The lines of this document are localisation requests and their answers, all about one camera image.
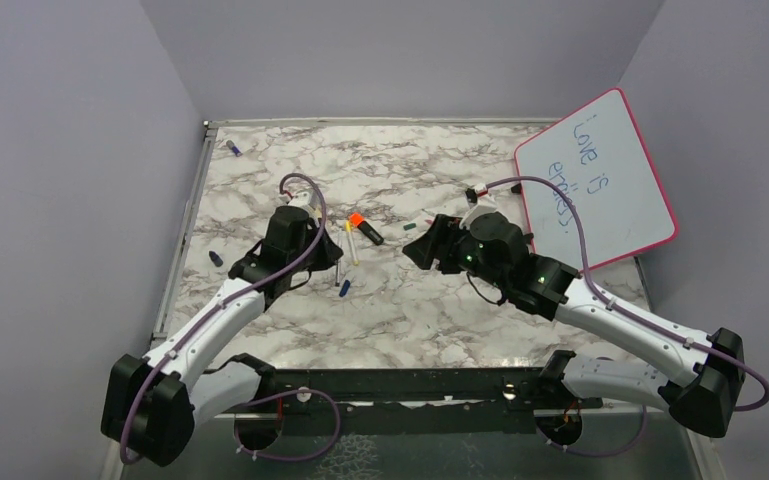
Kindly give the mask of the thin white blue pen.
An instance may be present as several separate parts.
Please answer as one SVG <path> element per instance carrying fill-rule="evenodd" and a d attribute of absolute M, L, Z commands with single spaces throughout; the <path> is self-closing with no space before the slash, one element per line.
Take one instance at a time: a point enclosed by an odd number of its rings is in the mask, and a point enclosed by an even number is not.
<path fill-rule="evenodd" d="M 336 235 L 336 237 L 335 237 L 336 238 L 335 242 L 336 242 L 337 248 L 338 248 L 339 253 L 340 253 L 338 255 L 338 258 L 337 258 L 336 262 L 335 262 L 335 273 L 334 273 L 334 286 L 335 287 L 340 287 L 340 285 L 341 285 L 342 260 L 343 260 L 343 256 L 344 256 L 344 251 L 343 251 L 343 248 L 342 248 L 343 241 L 342 241 L 342 236 L 341 235 L 342 234 L 338 233 Z"/>

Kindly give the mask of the white yellow highlighter pen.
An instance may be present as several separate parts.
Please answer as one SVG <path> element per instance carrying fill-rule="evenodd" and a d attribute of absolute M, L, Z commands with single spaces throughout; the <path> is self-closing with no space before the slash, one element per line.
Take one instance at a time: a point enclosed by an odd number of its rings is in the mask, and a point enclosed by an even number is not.
<path fill-rule="evenodd" d="M 353 262 L 353 265 L 357 266 L 357 265 L 359 265 L 360 260 L 359 260 L 358 253 L 357 253 L 356 243 L 355 243 L 355 240 L 354 240 L 354 237 L 353 237 L 352 225 L 351 225 L 349 220 L 345 221 L 344 227 L 345 227 L 346 236 L 347 236 L 347 240 L 348 240 L 348 244 L 349 244 L 349 249 L 350 249 L 350 254 L 351 254 L 352 262 Z"/>

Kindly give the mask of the blue pen cap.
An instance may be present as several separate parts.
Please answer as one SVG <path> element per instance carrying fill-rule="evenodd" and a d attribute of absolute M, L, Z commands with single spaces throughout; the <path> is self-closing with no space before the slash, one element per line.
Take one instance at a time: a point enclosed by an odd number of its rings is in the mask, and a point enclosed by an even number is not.
<path fill-rule="evenodd" d="M 340 297 L 345 297 L 351 287 L 351 282 L 349 280 L 344 280 L 339 291 Z"/>

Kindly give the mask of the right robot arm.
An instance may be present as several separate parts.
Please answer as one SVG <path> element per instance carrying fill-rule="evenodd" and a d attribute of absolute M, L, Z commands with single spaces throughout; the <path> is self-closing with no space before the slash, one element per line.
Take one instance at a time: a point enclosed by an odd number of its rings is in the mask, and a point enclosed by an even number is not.
<path fill-rule="evenodd" d="M 642 361 L 559 354 L 559 366 L 536 383 L 545 404 L 560 407 L 574 396 L 615 399 L 666 411 L 698 434 L 725 436 L 745 381 L 735 364 L 743 357 L 736 333 L 685 327 L 591 287 L 575 268 L 530 252 L 527 235 L 499 212 L 467 227 L 439 214 L 402 251 L 422 270 L 476 276 L 517 309 L 585 330 Z"/>

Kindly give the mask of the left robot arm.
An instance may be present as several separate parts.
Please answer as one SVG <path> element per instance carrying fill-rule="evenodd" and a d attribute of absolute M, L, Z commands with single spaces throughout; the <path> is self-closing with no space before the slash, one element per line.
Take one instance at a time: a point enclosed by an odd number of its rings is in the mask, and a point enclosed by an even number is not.
<path fill-rule="evenodd" d="M 341 256 L 325 230 L 322 209 L 278 207 L 265 237 L 194 318 L 143 356 L 125 354 L 113 364 L 100 430 L 118 442 L 121 461 L 167 466 L 215 416 L 239 404 L 254 411 L 269 406 L 275 386 L 257 367 L 238 359 L 214 372 L 208 367 L 290 290 L 295 274 L 328 270 Z"/>

